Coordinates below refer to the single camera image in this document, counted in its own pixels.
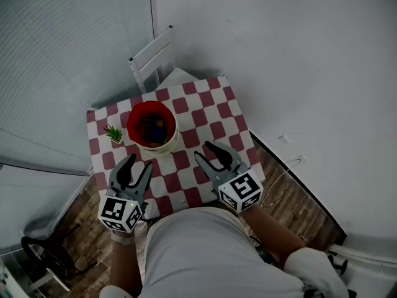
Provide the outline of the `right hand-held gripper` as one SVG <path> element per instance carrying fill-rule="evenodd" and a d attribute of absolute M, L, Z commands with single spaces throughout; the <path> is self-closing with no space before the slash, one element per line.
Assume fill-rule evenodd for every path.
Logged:
<path fill-rule="evenodd" d="M 236 213 L 258 203 L 264 188 L 254 170 L 247 167 L 239 153 L 221 142 L 205 141 L 205 146 L 216 156 L 221 168 L 214 167 L 198 151 L 194 151 L 194 158 L 207 178 L 213 182 L 213 190 L 218 200 Z"/>

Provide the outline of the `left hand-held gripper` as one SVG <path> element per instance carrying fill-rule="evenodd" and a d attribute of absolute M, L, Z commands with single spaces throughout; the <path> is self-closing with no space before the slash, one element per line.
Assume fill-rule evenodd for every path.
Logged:
<path fill-rule="evenodd" d="M 153 163 L 150 161 L 145 165 L 137 182 L 128 188 L 135 160 L 136 155 L 132 154 L 115 166 L 110 173 L 108 190 L 100 196 L 97 216 L 111 230 L 131 233 L 145 214 L 148 205 L 145 193 L 153 175 Z"/>

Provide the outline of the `pile of colourful wooden blocks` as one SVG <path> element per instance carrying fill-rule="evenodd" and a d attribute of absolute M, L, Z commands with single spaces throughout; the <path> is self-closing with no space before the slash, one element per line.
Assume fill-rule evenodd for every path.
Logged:
<path fill-rule="evenodd" d="M 167 127 L 160 115 L 150 115 L 141 119 L 138 130 L 143 144 L 147 147 L 158 147 L 167 143 Z"/>

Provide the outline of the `person's left forearm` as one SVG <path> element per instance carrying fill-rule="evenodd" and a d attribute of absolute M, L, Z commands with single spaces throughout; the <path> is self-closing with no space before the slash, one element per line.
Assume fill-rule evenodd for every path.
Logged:
<path fill-rule="evenodd" d="M 109 284 L 123 289 L 134 298 L 141 294 L 143 284 L 134 243 L 123 245 L 113 241 Z"/>

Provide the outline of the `person's right forearm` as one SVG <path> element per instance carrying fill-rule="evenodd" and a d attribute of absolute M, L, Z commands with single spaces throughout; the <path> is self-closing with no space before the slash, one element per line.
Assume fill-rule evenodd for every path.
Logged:
<path fill-rule="evenodd" d="M 287 227 L 276 221 L 255 204 L 242 211 L 240 216 L 257 235 L 259 241 L 284 269 L 288 257 L 305 247 L 304 243 Z"/>

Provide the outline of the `red and white checkered tablecloth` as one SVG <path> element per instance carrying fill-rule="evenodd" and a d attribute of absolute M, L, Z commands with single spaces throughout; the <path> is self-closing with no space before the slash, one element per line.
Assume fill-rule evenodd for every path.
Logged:
<path fill-rule="evenodd" d="M 174 113 L 179 124 L 177 145 L 166 156 L 155 158 L 142 152 L 128 136 L 127 121 L 131 110 L 146 101 L 162 102 Z M 103 128 L 107 124 L 123 132 L 121 144 L 106 136 Z M 265 179 L 246 121 L 225 76 L 156 90 L 89 111 L 87 132 L 100 195 L 106 193 L 111 170 L 125 157 L 136 155 L 133 179 L 139 177 L 148 162 L 153 163 L 153 177 L 145 193 L 147 219 L 214 200 L 212 184 L 194 159 L 194 151 L 199 151 L 214 166 L 220 165 L 204 145 L 207 140 L 218 141 L 237 150 L 259 180 Z"/>

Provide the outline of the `small green potted plant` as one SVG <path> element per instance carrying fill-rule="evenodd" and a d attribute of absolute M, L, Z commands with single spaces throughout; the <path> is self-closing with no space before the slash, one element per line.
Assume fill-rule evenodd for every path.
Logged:
<path fill-rule="evenodd" d="M 110 140 L 116 144 L 121 144 L 123 141 L 123 132 L 118 128 L 115 128 L 107 124 L 104 128 L 105 134 Z"/>

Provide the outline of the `beige wristband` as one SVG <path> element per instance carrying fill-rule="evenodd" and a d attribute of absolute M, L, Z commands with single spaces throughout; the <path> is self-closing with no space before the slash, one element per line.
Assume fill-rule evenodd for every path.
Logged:
<path fill-rule="evenodd" d="M 135 243 L 134 233 L 121 232 L 118 230 L 111 230 L 111 239 L 122 246 L 128 246 Z"/>

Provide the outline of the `person's white shirt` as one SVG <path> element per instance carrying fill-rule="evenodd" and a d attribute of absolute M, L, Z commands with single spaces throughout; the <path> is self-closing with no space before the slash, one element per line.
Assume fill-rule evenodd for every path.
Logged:
<path fill-rule="evenodd" d="M 137 298 L 349 298 L 327 255 L 304 247 L 281 269 L 240 215 L 198 207 L 148 229 Z M 134 298 L 108 284 L 100 298 Z"/>

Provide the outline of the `black stool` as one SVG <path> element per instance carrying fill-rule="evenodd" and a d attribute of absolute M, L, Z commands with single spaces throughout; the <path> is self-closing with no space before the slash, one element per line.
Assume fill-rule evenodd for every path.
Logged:
<path fill-rule="evenodd" d="M 97 265 L 93 262 L 86 269 L 79 270 L 68 253 L 66 248 L 62 245 L 63 240 L 72 234 L 80 224 L 75 225 L 59 240 L 38 240 L 30 237 L 22 237 L 21 245 L 25 254 L 37 265 L 48 268 L 59 276 L 61 280 L 70 281 L 76 276 L 80 276 L 88 272 L 91 268 Z"/>

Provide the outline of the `white window blinds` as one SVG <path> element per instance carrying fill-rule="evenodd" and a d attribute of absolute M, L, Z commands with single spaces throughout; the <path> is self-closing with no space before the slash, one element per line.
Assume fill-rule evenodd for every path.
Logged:
<path fill-rule="evenodd" d="M 149 0 L 0 0 L 0 163 L 85 173 L 86 112 L 137 95 Z"/>

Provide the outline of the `white wooden chair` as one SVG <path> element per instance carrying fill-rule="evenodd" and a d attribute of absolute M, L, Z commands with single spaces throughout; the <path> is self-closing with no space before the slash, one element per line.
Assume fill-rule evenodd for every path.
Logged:
<path fill-rule="evenodd" d="M 128 63 L 142 94 L 147 93 L 145 81 L 156 71 L 161 76 L 156 89 L 198 81 L 196 77 L 176 66 L 172 25 L 131 57 Z"/>

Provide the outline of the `white wall outlet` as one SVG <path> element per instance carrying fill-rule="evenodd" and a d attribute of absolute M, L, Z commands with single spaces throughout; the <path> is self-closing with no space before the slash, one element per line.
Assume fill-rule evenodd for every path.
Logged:
<path fill-rule="evenodd" d="M 286 135 L 281 135 L 278 137 L 278 139 L 282 146 L 282 156 L 285 157 L 288 162 L 297 162 L 298 164 L 308 163 L 307 157 L 292 143 L 292 141 Z"/>

